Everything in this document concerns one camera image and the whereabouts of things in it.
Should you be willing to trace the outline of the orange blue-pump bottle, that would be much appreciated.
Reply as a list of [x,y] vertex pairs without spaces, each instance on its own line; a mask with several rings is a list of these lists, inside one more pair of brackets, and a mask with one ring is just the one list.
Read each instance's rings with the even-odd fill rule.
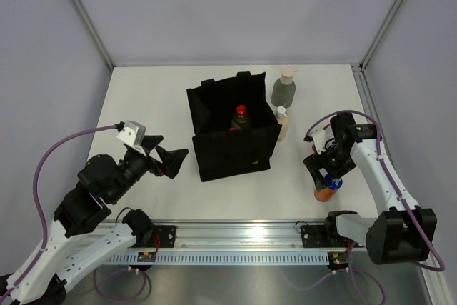
[[340,187],[330,187],[330,174],[327,174],[324,179],[327,182],[327,187],[315,190],[314,196],[320,202],[327,202],[340,189]]

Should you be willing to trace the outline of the grey-green pump bottle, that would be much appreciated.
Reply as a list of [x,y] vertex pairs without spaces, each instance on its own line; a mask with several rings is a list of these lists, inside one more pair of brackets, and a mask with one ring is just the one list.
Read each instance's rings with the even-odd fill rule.
[[296,84],[293,80],[296,72],[298,72],[297,68],[285,68],[275,81],[271,95],[271,103],[275,107],[282,106],[286,109],[291,107],[296,93]]

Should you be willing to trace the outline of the beige pump bottle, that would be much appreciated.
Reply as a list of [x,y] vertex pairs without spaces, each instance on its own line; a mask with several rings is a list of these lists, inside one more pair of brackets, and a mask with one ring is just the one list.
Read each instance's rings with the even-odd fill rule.
[[275,113],[278,124],[281,125],[281,130],[278,135],[278,142],[282,142],[286,138],[288,127],[290,124],[290,116],[283,106],[278,106]]

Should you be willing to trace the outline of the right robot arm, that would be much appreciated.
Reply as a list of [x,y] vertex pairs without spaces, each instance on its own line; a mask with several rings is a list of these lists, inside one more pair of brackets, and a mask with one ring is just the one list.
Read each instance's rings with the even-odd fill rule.
[[323,237],[338,246],[350,240],[366,248],[378,265],[415,263],[423,266],[435,254],[433,235],[437,218],[412,197],[394,169],[382,141],[379,124],[370,116],[356,123],[356,110],[326,115],[328,126],[312,124],[304,141],[313,153],[303,161],[313,179],[315,192],[336,191],[342,178],[358,169],[376,205],[376,219],[363,218],[356,211],[331,211],[324,220]]

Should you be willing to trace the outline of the yellow red-cap detergent bottle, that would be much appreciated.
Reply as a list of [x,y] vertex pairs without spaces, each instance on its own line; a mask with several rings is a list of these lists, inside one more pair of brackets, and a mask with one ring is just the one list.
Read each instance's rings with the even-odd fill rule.
[[247,114],[246,107],[239,105],[236,107],[236,111],[231,119],[230,130],[246,130],[251,128],[251,120]]

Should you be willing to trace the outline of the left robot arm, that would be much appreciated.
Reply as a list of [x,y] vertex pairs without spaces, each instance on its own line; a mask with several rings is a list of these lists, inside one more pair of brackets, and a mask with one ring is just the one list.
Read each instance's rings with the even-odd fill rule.
[[78,173],[78,183],[65,195],[41,243],[20,269],[1,277],[1,299],[13,304],[62,304],[66,295],[87,274],[116,252],[160,241],[149,216],[130,210],[110,232],[84,250],[74,249],[110,214],[109,205],[142,176],[174,179],[188,149],[167,151],[162,136],[147,136],[145,145],[127,146],[120,161],[108,154],[90,158]]

